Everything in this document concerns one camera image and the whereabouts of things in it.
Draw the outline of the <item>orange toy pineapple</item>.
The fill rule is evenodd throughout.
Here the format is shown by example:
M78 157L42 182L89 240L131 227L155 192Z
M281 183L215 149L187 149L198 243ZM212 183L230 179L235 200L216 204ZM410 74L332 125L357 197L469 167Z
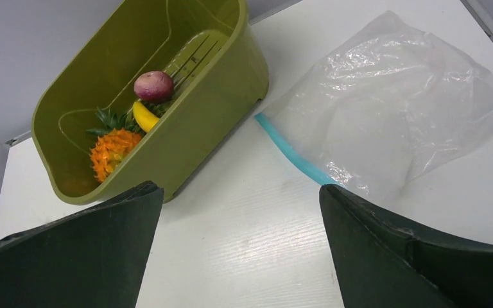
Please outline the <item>orange toy pineapple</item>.
M94 177L102 183L138 145L144 134L131 113L118 115L98 108L95 115L103 127L86 132L97 137L89 155Z

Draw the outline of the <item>purple red onion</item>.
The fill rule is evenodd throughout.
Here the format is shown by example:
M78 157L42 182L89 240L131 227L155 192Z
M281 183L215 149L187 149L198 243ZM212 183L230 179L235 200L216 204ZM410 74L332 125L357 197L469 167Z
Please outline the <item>purple red onion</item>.
M142 101L163 103L174 93L175 82L165 72L150 71L140 75L134 82L134 92Z

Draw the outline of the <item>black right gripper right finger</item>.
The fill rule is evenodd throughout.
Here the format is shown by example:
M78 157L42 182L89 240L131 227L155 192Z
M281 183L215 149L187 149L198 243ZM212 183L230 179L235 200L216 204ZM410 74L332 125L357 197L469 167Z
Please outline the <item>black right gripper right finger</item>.
M493 244L379 207L334 184L320 210L346 307L493 307Z

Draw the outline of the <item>clear zip top bag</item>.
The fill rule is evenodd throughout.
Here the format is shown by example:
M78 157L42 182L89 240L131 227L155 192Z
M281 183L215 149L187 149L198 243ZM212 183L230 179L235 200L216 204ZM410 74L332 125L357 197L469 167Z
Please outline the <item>clear zip top bag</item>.
M387 11L255 119L316 183L383 201L493 136L493 75Z

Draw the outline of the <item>olive green plastic basket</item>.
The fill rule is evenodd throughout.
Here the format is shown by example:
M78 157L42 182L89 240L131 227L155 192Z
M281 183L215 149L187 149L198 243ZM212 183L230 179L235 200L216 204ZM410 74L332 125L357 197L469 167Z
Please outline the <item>olive green plastic basket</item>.
M90 151L111 119L130 116L134 81L175 80L159 122L104 181ZM150 180L170 201L269 88L246 1L123 1L42 95L31 135L58 198L85 205Z

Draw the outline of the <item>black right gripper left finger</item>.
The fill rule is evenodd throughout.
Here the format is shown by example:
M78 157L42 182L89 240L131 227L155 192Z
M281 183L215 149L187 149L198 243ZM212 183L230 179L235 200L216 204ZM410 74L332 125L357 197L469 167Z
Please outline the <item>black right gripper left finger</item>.
M0 240L0 307L135 307L162 210L151 181Z

